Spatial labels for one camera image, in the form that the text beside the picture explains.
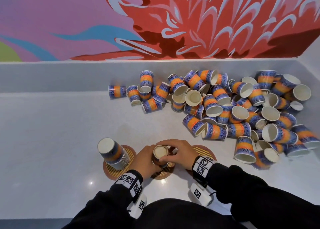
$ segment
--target white countertop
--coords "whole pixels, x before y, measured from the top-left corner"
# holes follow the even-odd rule
[[[164,139],[187,140],[211,149],[218,162],[236,164],[270,186],[320,204],[320,162],[306,157],[258,171],[233,159],[235,139],[203,141],[182,124],[184,113],[166,104],[144,114],[128,98],[110,100],[107,92],[21,93],[0,95],[0,219],[72,218],[100,190],[114,183],[103,172],[97,144],[110,137],[138,153]],[[165,180],[146,180],[148,203],[162,198],[189,200],[193,179],[180,166]],[[228,213],[217,200],[211,208]]]

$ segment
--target green paint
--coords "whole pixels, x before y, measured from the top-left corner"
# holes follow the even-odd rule
[[[10,46],[0,42],[0,61],[21,61],[21,59]]]

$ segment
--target left hand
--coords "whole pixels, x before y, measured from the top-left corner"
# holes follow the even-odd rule
[[[138,171],[143,180],[150,178],[156,172],[160,172],[162,168],[160,166],[154,165],[151,157],[153,154],[153,150],[155,145],[145,146],[134,158],[134,161],[130,165],[130,169],[134,169]]]

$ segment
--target mural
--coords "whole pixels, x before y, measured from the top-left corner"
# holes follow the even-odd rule
[[[320,0],[0,0],[0,61],[297,57]]]

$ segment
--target wooden coaster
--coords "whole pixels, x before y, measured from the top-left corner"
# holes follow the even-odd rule
[[[201,155],[201,156],[208,156],[211,157],[212,159],[217,161],[216,156],[214,155],[214,153],[207,147],[202,146],[202,145],[194,145],[192,146],[194,150],[196,150],[196,152]],[[188,174],[190,174],[191,176],[193,176],[192,171],[191,170],[187,170]]]
[[[175,163],[170,162],[166,168],[164,168],[161,172],[154,173],[151,178],[161,180],[166,179],[174,172]]]
[[[135,156],[137,155],[134,149],[130,146],[122,145],[122,147],[127,151],[129,154],[129,163],[123,170],[117,170],[111,167],[109,164],[107,164],[105,161],[103,161],[103,171],[105,175],[111,179],[111,180],[117,180],[119,176],[124,174],[126,171],[129,170],[129,167],[131,163],[133,162]]]

